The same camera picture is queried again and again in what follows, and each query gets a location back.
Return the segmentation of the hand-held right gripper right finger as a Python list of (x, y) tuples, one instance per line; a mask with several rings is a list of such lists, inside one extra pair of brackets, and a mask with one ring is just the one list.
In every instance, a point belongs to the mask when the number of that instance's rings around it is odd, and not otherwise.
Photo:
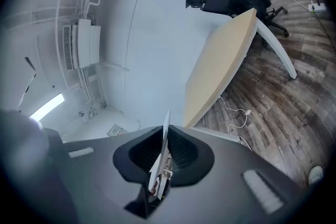
[(288, 223), (301, 189), (238, 143), (171, 125), (171, 188), (158, 223)]

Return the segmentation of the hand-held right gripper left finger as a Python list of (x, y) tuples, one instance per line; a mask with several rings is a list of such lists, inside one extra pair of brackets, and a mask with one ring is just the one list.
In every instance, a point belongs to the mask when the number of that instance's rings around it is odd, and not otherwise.
[(45, 129), (49, 153), (74, 206), (77, 223), (143, 223), (151, 214), (151, 168), (163, 127), (64, 143)]

